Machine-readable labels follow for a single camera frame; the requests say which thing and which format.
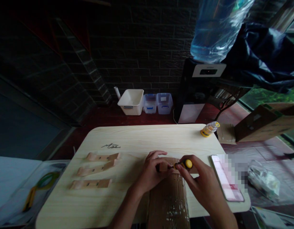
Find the person's right hand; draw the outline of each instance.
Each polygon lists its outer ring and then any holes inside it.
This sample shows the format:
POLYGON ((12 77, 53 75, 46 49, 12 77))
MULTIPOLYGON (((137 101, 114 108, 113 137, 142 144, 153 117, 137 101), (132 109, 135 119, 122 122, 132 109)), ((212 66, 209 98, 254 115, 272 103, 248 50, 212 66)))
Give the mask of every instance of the person's right hand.
POLYGON ((216 214, 217 211, 230 211, 213 168, 209 167, 194 155, 186 155, 182 157, 180 161, 186 159, 192 161, 193 166, 198 170, 199 177, 193 178, 183 166, 177 165, 176 168, 188 183, 189 188, 199 203, 210 215, 216 214))

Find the plastic storage box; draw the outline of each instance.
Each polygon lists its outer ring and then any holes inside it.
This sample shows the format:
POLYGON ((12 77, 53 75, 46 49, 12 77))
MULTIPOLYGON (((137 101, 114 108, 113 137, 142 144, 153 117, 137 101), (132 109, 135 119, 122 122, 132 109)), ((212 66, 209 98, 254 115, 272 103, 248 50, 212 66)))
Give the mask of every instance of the plastic storage box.
POLYGON ((140 115, 143 109, 144 90, 127 89, 117 105, 121 107, 125 115, 140 115))
POLYGON ((144 95, 144 110, 146 114, 156 113, 156 94, 144 95))
POLYGON ((170 114, 173 101, 170 93, 158 93, 156 94, 156 104, 159 110, 159 114, 170 114))

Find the hand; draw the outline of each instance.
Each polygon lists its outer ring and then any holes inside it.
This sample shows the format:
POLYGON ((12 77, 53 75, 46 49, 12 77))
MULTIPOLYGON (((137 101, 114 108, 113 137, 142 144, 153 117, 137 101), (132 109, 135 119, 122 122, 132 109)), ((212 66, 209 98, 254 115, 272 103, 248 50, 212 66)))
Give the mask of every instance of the hand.
POLYGON ((145 192, 153 189, 159 182, 170 176, 173 172, 173 169, 169 169, 166 172, 156 171, 156 165, 165 162, 164 159, 157 158, 159 155, 167 155, 167 152, 155 150, 149 153, 143 165, 143 170, 141 174, 131 187, 132 189, 136 190, 141 196, 145 192))
POLYGON ((194 155, 183 156, 180 161, 185 159, 192 161, 193 166, 198 170, 199 177, 194 179, 189 172, 180 165, 177 165, 176 168, 188 183, 189 188, 199 203, 210 215, 218 211, 223 211, 223 209, 229 211, 229 206, 224 199, 214 170, 194 155))

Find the plastic bag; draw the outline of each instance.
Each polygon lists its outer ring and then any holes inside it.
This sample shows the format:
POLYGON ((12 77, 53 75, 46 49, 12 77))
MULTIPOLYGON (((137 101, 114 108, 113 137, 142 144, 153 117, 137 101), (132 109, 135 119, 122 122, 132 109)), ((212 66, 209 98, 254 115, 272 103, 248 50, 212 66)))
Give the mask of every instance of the plastic bag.
POLYGON ((190 52, 194 60, 219 63, 232 48, 254 0, 202 0, 190 52))
POLYGON ((279 31, 245 23, 222 63, 222 77, 249 87, 288 93, 294 87, 294 44, 279 31))
POLYGON ((248 180, 265 197, 271 201, 279 200, 280 181, 263 165, 255 160, 249 163, 248 180))

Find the wooden table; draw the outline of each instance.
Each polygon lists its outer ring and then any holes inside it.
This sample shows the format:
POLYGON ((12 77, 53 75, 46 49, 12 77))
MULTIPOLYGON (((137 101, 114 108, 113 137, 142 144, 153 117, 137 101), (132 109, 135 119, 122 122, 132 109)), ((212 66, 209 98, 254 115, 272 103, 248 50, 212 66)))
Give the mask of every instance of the wooden table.
MULTIPOLYGON (((37 221, 37 229, 49 228, 95 228, 105 227, 119 208, 127 189, 141 171, 145 157, 150 151, 164 150, 167 156, 181 158, 195 154, 210 165, 209 156, 225 154, 215 135, 208 138, 200 134, 204 124, 150 125, 98 127, 89 132, 66 168, 56 187, 45 202, 37 221), (106 144, 117 144, 119 149, 107 149, 106 144), (86 177, 76 176, 81 166, 93 167, 105 162, 85 160, 89 152, 101 155, 121 153, 118 164, 107 171, 86 177), (113 183, 105 189, 70 190, 73 180, 112 178, 113 183)), ((209 215, 198 203, 186 184, 190 217, 209 215)), ((243 203, 228 203, 233 212, 249 210, 251 201, 242 192, 243 203)), ((148 193, 142 198, 133 223, 147 221, 148 193)))

